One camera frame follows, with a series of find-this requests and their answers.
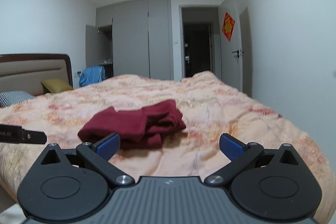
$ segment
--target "silver screw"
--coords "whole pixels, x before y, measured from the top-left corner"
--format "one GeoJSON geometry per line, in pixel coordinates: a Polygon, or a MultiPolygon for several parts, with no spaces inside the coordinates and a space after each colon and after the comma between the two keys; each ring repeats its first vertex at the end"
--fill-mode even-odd
{"type": "Polygon", "coordinates": [[[224,179],[221,176],[212,175],[212,176],[207,177],[207,181],[210,184],[219,184],[219,183],[222,183],[224,179]]]}
{"type": "Polygon", "coordinates": [[[115,181],[122,185],[128,185],[132,182],[132,178],[128,175],[121,175],[116,177],[115,181]]]}

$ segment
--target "olive green cushion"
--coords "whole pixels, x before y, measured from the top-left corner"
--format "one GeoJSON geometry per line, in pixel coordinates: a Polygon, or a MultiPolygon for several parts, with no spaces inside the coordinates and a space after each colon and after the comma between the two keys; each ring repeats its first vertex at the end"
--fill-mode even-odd
{"type": "Polygon", "coordinates": [[[73,90],[72,86],[60,78],[43,80],[41,81],[41,84],[51,93],[60,93],[66,90],[73,90]]]}

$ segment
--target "folded maroon cloth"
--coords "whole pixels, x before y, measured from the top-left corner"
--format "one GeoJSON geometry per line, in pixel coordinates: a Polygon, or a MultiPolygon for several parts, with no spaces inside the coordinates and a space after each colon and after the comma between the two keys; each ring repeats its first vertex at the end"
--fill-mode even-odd
{"type": "Polygon", "coordinates": [[[83,142],[95,143],[111,133],[118,133],[121,148],[161,148],[163,137],[185,129],[182,113],[174,100],[138,110],[107,108],[95,114],[78,132],[83,142]]]}

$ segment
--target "checkered pillow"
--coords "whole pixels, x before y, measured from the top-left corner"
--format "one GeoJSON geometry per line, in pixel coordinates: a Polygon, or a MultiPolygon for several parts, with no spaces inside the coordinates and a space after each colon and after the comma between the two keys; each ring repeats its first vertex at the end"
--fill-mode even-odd
{"type": "Polygon", "coordinates": [[[0,92],[0,107],[8,107],[31,99],[34,99],[34,96],[25,91],[0,92]]]}

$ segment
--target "headboard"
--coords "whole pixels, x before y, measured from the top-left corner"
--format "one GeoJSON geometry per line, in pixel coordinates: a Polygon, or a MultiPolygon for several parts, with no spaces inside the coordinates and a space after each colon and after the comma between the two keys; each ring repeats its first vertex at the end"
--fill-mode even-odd
{"type": "Polygon", "coordinates": [[[0,92],[24,90],[34,96],[42,95],[44,90],[41,81],[52,78],[61,78],[73,85],[68,55],[0,55],[0,92]]]}

